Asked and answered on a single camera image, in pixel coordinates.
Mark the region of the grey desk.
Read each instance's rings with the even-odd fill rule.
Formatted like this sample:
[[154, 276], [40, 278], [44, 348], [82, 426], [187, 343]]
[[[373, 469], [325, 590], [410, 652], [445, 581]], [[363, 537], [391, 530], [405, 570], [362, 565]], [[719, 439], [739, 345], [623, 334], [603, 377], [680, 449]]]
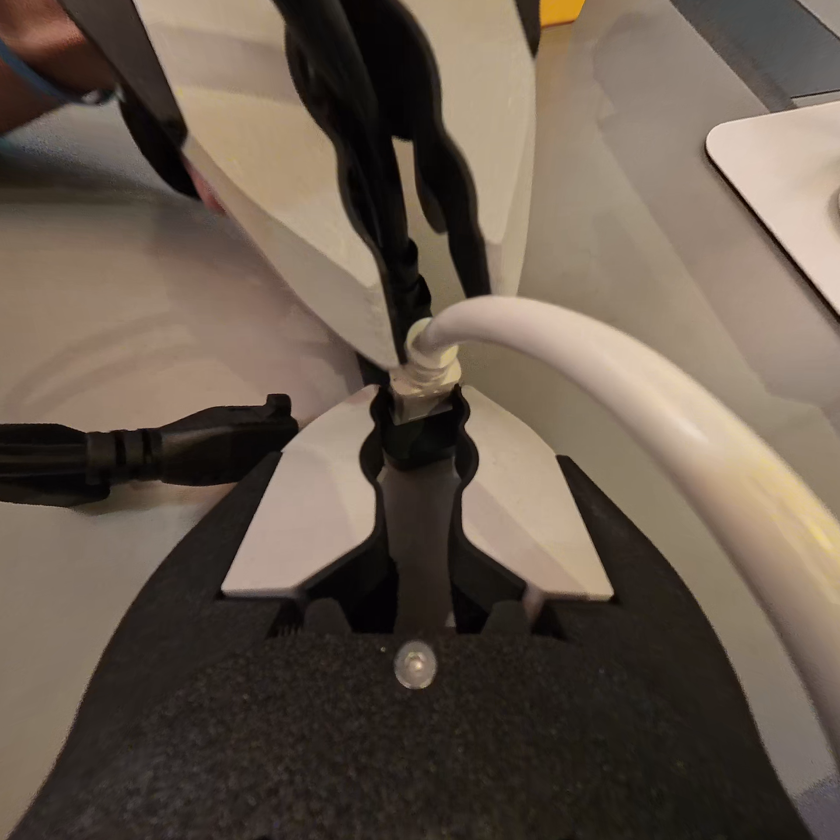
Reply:
[[[711, 167], [711, 128], [762, 102], [671, 2], [587, 2], [542, 37], [521, 294], [667, 356], [726, 403], [838, 515], [838, 324]], [[798, 795], [833, 762], [781, 644], [727, 559], [640, 447], [571, 384], [469, 346], [468, 383], [570, 455], [684, 578]], [[157, 426], [285, 392], [343, 398], [351, 353], [234, 225], [168, 191], [114, 107], [2, 141], [2, 421]], [[49, 768], [121, 613], [221, 490], [114, 493], [99, 509], [2, 506], [3, 793]]]

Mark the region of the dark grey desk strip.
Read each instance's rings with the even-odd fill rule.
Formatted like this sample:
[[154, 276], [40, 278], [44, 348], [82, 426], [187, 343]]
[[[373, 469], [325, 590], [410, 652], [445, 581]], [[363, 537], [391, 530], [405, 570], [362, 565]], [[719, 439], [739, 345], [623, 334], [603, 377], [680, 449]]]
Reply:
[[802, 2], [672, 5], [770, 112], [838, 101], [838, 33]]

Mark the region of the black hub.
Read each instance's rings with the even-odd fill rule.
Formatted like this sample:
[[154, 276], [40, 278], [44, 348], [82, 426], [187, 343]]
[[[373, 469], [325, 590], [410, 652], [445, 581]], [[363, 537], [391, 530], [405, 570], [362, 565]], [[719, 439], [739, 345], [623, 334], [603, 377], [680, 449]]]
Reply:
[[364, 473], [373, 476], [373, 469], [385, 465], [401, 471], [430, 466], [455, 454], [456, 441], [464, 408], [458, 391], [444, 399], [442, 407], [431, 415], [398, 424], [395, 401], [386, 383], [385, 372], [355, 354], [364, 385], [376, 385], [378, 391], [371, 403], [373, 431], [360, 451]]

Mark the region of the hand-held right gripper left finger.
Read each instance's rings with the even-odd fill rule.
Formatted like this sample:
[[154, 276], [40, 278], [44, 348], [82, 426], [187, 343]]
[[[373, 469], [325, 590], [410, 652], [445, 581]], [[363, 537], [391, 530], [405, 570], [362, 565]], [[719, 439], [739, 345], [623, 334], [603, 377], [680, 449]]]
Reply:
[[368, 385], [283, 449], [222, 583], [227, 597], [363, 601], [390, 573], [384, 465]]

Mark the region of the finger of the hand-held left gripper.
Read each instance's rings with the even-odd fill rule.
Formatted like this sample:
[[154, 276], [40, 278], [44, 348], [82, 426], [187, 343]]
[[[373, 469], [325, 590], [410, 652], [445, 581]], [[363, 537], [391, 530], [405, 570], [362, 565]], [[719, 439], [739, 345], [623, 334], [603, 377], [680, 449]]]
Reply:
[[516, 2], [388, 2], [397, 160], [435, 298], [513, 297], [529, 234], [536, 68]]
[[183, 153], [300, 301], [358, 353], [399, 366], [382, 273], [300, 100], [269, 1], [135, 2], [187, 136]]

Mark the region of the person's left hand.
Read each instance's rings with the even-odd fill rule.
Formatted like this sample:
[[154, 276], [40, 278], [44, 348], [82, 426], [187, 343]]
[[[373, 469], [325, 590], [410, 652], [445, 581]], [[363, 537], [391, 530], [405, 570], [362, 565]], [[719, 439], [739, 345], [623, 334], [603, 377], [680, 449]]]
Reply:
[[114, 92], [109, 64], [60, 6], [25, 3], [2, 19], [3, 42], [54, 88], [79, 98]]

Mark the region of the person's left forearm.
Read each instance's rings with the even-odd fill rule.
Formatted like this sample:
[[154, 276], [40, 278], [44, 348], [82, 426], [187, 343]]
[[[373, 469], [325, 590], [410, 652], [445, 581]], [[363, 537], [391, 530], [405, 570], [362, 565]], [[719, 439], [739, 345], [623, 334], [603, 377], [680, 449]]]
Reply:
[[1, 136], [64, 106], [59, 100], [32, 88], [1, 61]]

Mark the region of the blue wristband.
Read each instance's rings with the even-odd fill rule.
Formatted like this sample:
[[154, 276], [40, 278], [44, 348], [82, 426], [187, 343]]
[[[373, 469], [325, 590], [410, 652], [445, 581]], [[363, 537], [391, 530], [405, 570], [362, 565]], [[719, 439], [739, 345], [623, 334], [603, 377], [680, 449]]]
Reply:
[[18, 79], [29, 89], [41, 96], [56, 100], [61, 105], [79, 105], [83, 107], [101, 107], [112, 100], [120, 100], [122, 91], [116, 89], [93, 88], [89, 91], [77, 92], [61, 87], [51, 79], [38, 73], [19, 54], [1, 40], [1, 61]]

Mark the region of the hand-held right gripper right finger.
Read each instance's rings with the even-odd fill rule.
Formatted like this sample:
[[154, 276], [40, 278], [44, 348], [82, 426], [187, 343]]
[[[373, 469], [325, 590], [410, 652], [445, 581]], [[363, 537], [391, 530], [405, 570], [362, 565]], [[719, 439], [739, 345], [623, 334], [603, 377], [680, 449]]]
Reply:
[[449, 526], [449, 579], [457, 624], [483, 624], [502, 602], [529, 624], [551, 601], [614, 596], [558, 456], [473, 386], [460, 410]]

